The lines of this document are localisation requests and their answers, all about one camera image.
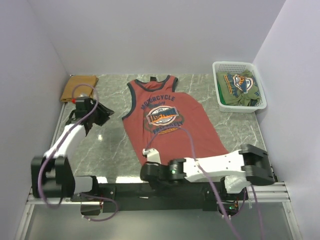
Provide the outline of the tan ribbed tank top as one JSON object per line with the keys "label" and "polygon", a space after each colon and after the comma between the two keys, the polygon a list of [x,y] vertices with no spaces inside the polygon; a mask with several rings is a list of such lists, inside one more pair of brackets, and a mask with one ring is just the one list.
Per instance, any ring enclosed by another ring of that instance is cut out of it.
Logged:
{"label": "tan ribbed tank top", "polygon": [[64,87],[60,101],[71,102],[72,99],[80,96],[92,97],[93,89],[90,86],[95,88],[98,80],[96,75],[72,75]]}

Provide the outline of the red tank top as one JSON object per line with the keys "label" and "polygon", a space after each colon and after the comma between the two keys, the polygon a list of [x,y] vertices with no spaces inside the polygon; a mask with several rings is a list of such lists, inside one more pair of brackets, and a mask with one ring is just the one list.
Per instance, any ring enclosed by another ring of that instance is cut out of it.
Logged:
{"label": "red tank top", "polygon": [[159,152],[163,165],[173,159],[206,158],[227,154],[203,105],[185,92],[177,92],[178,78],[163,81],[130,81],[131,109],[122,117],[126,134],[140,164],[147,158],[144,149]]}

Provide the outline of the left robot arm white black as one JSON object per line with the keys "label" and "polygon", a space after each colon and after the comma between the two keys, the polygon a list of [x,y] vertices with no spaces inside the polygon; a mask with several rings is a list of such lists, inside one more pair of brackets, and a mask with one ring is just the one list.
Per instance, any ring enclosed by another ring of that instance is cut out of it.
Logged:
{"label": "left robot arm white black", "polygon": [[62,135],[43,156],[31,161],[31,189],[37,199],[64,199],[75,194],[76,180],[69,160],[92,126],[103,126],[115,113],[91,97],[78,97],[74,104]]}

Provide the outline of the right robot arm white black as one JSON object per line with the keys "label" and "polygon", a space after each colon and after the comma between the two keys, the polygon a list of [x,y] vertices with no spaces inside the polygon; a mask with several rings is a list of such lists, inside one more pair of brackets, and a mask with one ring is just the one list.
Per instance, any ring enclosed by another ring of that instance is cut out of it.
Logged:
{"label": "right robot arm white black", "polygon": [[140,179],[150,184],[221,179],[219,193],[230,200],[250,185],[270,186],[276,182],[268,153],[251,144],[242,144],[239,150],[223,155],[178,158],[167,164],[161,163],[160,154],[154,148],[142,152],[147,161],[141,167]]}

